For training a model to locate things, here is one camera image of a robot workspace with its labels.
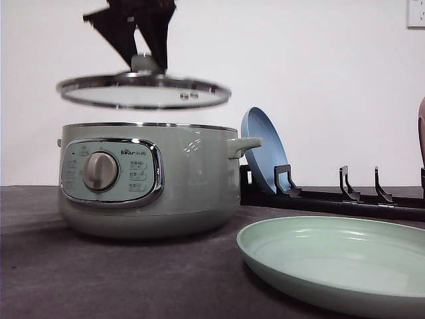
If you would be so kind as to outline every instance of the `lid rim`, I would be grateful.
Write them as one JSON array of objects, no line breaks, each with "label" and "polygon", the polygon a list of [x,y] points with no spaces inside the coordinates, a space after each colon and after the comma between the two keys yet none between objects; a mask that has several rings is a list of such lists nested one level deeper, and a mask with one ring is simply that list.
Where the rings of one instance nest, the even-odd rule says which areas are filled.
[{"label": "lid rim", "polygon": [[[157,104],[133,104],[123,102],[99,102],[76,98],[67,95],[83,88],[101,88],[109,86],[140,86],[140,87],[158,87],[158,88],[179,88],[182,90],[196,90],[200,92],[209,92],[214,94],[217,99],[210,102],[192,102],[186,104],[175,103],[157,103]],[[103,106],[109,108],[125,108],[135,110],[156,110],[156,109],[182,109],[182,108],[201,108],[207,106],[216,106],[228,101],[232,92],[221,85],[208,83],[204,80],[194,78],[179,78],[178,76],[165,76],[164,74],[143,74],[137,72],[122,72],[115,75],[97,75],[64,80],[56,85],[58,91],[64,100],[69,100],[78,104]]]}]

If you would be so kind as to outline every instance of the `silver knob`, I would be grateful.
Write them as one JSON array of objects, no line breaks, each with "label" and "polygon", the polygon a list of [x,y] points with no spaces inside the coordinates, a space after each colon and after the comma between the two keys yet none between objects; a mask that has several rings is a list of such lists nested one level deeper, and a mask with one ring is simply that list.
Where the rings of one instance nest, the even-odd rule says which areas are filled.
[{"label": "silver knob", "polygon": [[93,153],[84,164],[83,180],[90,189],[101,191],[108,188],[115,182],[117,176],[117,163],[115,159],[107,153]]}]

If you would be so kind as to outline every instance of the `black dish rack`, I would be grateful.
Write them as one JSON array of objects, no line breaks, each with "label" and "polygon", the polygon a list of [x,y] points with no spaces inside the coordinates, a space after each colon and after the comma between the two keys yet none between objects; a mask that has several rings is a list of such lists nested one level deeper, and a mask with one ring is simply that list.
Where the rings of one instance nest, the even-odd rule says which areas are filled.
[{"label": "black dish rack", "polygon": [[[425,168],[421,169],[421,181],[424,194],[422,198],[396,197],[387,193],[379,185],[379,170],[375,167],[376,195],[365,195],[355,191],[348,181],[348,167],[339,168],[340,193],[326,191],[308,191],[297,187],[292,181],[291,165],[279,165],[274,168],[276,194],[268,195],[261,191],[254,176],[248,179],[250,168],[240,166],[241,205],[295,209],[302,211],[322,211],[340,215],[376,217],[385,219],[403,219],[425,221]],[[279,175],[287,173],[290,189],[284,190]]]}]

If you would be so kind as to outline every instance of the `cooker base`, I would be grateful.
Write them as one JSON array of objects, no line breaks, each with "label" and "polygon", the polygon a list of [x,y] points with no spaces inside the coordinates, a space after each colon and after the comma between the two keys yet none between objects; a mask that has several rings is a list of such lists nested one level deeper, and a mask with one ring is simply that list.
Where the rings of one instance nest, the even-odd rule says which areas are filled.
[{"label": "cooker base", "polygon": [[90,215],[61,209],[66,222],[77,231],[116,239],[152,239],[188,235],[224,224],[238,209],[235,205],[172,215]]}]

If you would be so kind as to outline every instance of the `wall outlet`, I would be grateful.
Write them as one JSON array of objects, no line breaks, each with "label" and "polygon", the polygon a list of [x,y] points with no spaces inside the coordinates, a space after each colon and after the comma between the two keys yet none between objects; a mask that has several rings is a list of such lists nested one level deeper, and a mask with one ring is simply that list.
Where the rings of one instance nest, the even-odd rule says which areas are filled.
[{"label": "wall outlet", "polygon": [[408,0],[407,27],[425,28],[425,0]]}]

